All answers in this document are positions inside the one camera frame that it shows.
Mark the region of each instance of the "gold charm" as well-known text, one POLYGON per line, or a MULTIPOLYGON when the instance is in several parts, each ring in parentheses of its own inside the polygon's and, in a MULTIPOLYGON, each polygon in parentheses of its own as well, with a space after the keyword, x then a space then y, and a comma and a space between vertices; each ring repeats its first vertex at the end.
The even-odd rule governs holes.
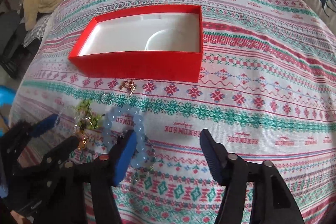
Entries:
POLYGON ((85 135, 83 130, 76 132, 75 135, 79 139, 79 144, 78 144, 77 149, 84 150, 86 148, 86 142, 89 138, 85 135))
POLYGON ((124 81, 119 89, 126 89, 128 92, 131 92, 130 95, 132 95, 132 93, 137 89, 137 85, 134 83, 134 80, 124 81))

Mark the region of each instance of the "red box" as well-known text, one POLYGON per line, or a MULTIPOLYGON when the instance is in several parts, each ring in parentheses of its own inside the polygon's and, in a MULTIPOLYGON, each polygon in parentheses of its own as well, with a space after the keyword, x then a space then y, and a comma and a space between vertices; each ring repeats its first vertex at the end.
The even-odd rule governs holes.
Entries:
POLYGON ((94 17, 74 45, 68 59, 88 77, 171 80, 195 83, 199 78, 202 56, 201 7, 197 5, 152 5, 118 10, 94 17), (194 26, 191 25, 191 22, 195 22, 194 19, 199 22, 199 26, 188 30, 186 36, 187 31, 184 30, 183 26, 184 24, 194 26), (156 32, 146 42, 146 35, 151 32, 150 28, 162 28, 162 26, 165 26, 165 22, 172 28, 156 32), (134 26, 135 30, 140 30, 140 32, 132 32, 132 30, 122 32, 122 29, 125 29, 122 28, 123 26, 134 26), (109 29, 113 28, 114 32, 112 34, 118 34, 119 36, 120 33, 122 36, 125 34, 130 39, 116 38, 114 40, 113 35, 109 33, 112 32, 109 29), (174 28, 179 28, 177 34, 174 33, 174 28), (170 35, 179 39, 187 38, 188 43, 179 42, 178 39, 169 40, 170 35), (194 42, 190 42, 189 37, 196 39, 193 40, 194 42), (142 48, 145 42, 146 47, 143 50, 90 53, 111 47, 116 49, 122 47, 142 48), (155 48, 192 47, 193 51, 188 51, 188 49, 186 51, 148 50, 146 48, 149 45, 155 48))

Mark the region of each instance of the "striped fabric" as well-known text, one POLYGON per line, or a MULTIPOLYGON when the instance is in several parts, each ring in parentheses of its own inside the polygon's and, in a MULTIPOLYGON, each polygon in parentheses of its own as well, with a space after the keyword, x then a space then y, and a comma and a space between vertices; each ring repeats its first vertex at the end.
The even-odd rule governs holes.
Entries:
MULTIPOLYGON (((17 92, 11 122, 38 121, 81 99, 91 99, 97 113, 125 103, 140 108, 157 162, 135 184, 129 167, 113 189, 125 223, 214 222, 223 188, 200 149, 203 128, 248 161, 272 160, 306 223, 317 223, 335 201, 336 38, 302 0, 64 0, 50 20, 46 41, 17 92), (202 6, 204 58, 197 84, 138 79, 130 96, 118 89, 123 79, 88 78, 69 63, 92 17, 172 3, 202 6)), ((114 131, 129 127, 128 119, 120 117, 114 131)), ((72 127, 70 116, 63 116, 57 128, 31 142, 21 162, 38 162, 72 127)), ((105 152, 101 131, 88 137, 88 148, 72 153, 73 161, 105 152)), ((243 223, 249 222, 252 194, 249 184, 243 223)), ((85 197, 94 223, 89 185, 85 197)))

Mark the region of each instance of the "red snowflake pattern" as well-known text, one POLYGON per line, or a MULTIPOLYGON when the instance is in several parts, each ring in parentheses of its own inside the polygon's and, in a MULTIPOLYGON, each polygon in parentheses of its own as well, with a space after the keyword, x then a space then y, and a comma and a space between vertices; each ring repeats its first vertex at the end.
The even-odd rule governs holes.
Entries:
POLYGON ((74 74, 74 75, 71 75, 70 76, 70 82, 73 83, 73 82, 77 82, 78 81, 78 76, 77 74, 74 74))
POLYGON ((191 89, 187 90, 187 93, 190 95, 191 99, 196 99, 198 96, 203 94, 203 92, 198 90, 197 86, 193 86, 191 89))
POLYGON ((163 90, 167 92, 168 96, 172 96, 175 92, 179 91, 179 88, 174 83, 171 83, 169 86, 164 87, 163 90))
POLYGON ((298 117, 300 116, 301 110, 300 110, 299 106, 295 107, 295 113, 298 117))
POLYGON ((150 81, 147 84, 144 84, 142 88, 145 90, 146 94, 150 94, 153 90, 156 89, 156 85, 154 85, 153 81, 150 81))
POLYGON ((252 100, 252 103, 257 109, 260 109, 265 104, 265 101, 261 98, 260 95, 258 95, 254 100, 252 100))
POLYGON ((82 83, 83 83, 83 87, 87 86, 88 84, 91 83, 90 78, 86 78, 85 80, 83 80, 82 83))
POLYGON ((272 111, 275 113, 278 109, 278 105, 275 102, 275 100, 271 101, 270 106, 271 106, 272 111))
POLYGON ((292 108, 289 106, 288 103, 286 103, 283 107, 282 107, 283 111, 286 113, 286 115, 289 114, 289 112, 291 112, 292 108))
POLYGON ((104 82, 103 82, 103 79, 98 79, 97 81, 93 82, 94 84, 94 87, 97 88, 99 87, 100 85, 102 85, 104 82))
POLYGON ((215 103, 219 103, 225 98, 225 95, 221 93, 220 89, 216 89, 213 93, 210 93, 210 96, 215 101, 215 103))
POLYGON ((237 94, 233 95, 232 99, 236 102, 238 106, 241 106, 244 102, 246 102, 245 97, 238 92, 237 94))
POLYGON ((113 79, 111 82, 108 82, 107 85, 109 86, 109 89, 113 89, 115 86, 119 85, 116 79, 113 79))
POLYGON ((309 111, 308 111, 307 108, 304 109, 303 114, 306 116, 306 118, 308 118, 308 116, 309 116, 309 111))
POLYGON ((316 117, 317 117, 316 110, 314 110, 312 114, 313 114, 314 119, 316 119, 316 117))

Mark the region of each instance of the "bracelet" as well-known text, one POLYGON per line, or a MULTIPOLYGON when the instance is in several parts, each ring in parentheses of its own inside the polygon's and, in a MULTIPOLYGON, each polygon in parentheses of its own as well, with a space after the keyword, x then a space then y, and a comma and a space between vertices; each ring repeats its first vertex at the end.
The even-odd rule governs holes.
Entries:
POLYGON ((134 125, 134 131, 136 133, 136 150, 137 153, 135 156, 131 159, 131 166, 133 168, 139 169, 141 168, 142 164, 145 163, 148 160, 148 154, 146 149, 146 135, 144 134, 144 127, 143 127, 143 117, 139 115, 140 110, 137 107, 131 107, 128 104, 125 104, 122 108, 121 107, 115 107, 111 109, 106 115, 104 119, 104 130, 102 132, 103 135, 103 143, 107 148, 107 151, 110 151, 110 149, 115 145, 115 140, 111 137, 110 129, 113 124, 113 122, 117 119, 117 117, 121 116, 122 114, 128 114, 130 116, 133 116, 133 123, 134 125))

